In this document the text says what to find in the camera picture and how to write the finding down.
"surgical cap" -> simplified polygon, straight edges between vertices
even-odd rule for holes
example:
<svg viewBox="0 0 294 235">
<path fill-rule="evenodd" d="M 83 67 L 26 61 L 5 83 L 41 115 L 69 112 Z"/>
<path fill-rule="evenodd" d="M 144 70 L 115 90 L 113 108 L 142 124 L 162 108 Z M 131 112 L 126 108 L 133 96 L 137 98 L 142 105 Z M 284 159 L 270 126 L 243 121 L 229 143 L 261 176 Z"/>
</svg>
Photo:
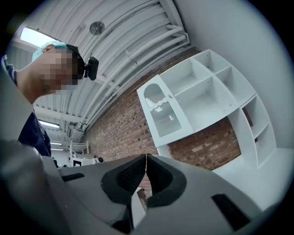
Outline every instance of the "surgical cap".
<svg viewBox="0 0 294 235">
<path fill-rule="evenodd" d="M 53 44 L 55 48 L 66 48 L 66 49 L 68 49 L 68 47 L 66 46 L 66 44 L 64 42 L 61 42 L 61 41 L 58 41 L 58 40 L 47 42 L 46 44 L 42 45 L 38 50 L 35 51 L 35 53 L 33 54 L 33 57 L 32 57 L 32 62 L 35 59 L 37 59 L 42 54 L 42 50 L 46 46 L 48 46 L 50 44 Z"/>
</svg>

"smoke detector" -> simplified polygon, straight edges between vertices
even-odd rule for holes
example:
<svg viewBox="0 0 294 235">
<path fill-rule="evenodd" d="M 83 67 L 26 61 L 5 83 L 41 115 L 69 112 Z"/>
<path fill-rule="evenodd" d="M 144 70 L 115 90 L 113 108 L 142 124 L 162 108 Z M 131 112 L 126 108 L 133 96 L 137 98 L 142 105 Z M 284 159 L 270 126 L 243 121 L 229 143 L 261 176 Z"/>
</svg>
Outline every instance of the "smoke detector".
<svg viewBox="0 0 294 235">
<path fill-rule="evenodd" d="M 90 26 L 90 33 L 93 35 L 100 35 L 105 30 L 105 25 L 101 21 L 96 21 Z"/>
</svg>

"skylight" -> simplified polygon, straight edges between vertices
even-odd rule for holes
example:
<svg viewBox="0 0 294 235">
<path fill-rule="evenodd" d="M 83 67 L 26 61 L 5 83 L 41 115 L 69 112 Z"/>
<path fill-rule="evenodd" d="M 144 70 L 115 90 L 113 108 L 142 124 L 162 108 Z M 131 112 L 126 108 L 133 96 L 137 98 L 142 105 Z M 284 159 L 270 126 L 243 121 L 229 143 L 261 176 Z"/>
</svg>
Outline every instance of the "skylight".
<svg viewBox="0 0 294 235">
<path fill-rule="evenodd" d="M 23 28 L 20 39 L 38 47 L 41 47 L 47 42 L 55 40 L 54 38 L 51 38 L 30 28 Z"/>
</svg>

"white cabinet door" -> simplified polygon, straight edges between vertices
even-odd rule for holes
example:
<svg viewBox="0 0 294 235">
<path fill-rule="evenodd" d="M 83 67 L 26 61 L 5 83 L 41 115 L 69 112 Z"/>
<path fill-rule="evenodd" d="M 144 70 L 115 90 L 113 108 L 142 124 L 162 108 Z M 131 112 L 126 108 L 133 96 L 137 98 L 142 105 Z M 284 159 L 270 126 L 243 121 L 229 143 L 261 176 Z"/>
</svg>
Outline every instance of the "white cabinet door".
<svg viewBox="0 0 294 235">
<path fill-rule="evenodd" d="M 182 108 L 159 75 L 137 92 L 156 147 L 193 134 Z"/>
</svg>

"red brick wall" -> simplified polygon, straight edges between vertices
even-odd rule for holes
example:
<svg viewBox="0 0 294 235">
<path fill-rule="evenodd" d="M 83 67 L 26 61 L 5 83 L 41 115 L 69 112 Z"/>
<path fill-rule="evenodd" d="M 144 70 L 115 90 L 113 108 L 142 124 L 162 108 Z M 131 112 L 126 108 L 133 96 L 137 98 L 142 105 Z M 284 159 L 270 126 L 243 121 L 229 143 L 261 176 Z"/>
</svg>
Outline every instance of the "red brick wall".
<svg viewBox="0 0 294 235">
<path fill-rule="evenodd" d="M 241 154 L 227 117 L 195 134 L 170 143 L 169 148 L 174 159 L 208 170 L 214 170 Z"/>
<path fill-rule="evenodd" d="M 158 154 L 136 90 L 156 74 L 197 53 L 194 48 L 171 58 L 127 89 L 85 134 L 82 142 L 89 141 L 91 153 L 105 161 L 141 153 Z M 240 152 L 227 119 L 170 144 L 170 150 L 174 159 L 207 169 L 230 161 Z M 140 187 L 147 198 L 152 195 L 146 175 Z"/>
</svg>

